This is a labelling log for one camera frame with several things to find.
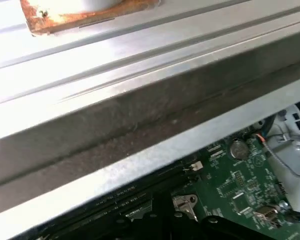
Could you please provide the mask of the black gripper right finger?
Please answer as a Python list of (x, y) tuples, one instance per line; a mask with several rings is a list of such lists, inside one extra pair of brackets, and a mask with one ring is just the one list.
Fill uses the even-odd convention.
[(164, 229), (171, 240), (262, 240), (263, 235), (219, 216), (197, 222), (176, 211), (171, 198), (162, 201)]

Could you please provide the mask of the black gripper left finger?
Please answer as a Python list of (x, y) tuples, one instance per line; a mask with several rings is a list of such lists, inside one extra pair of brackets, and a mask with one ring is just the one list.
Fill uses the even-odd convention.
[(142, 218), (129, 219), (124, 215), (98, 220), (75, 235), (76, 240), (154, 240), (161, 237), (162, 199), (153, 197), (151, 212)]

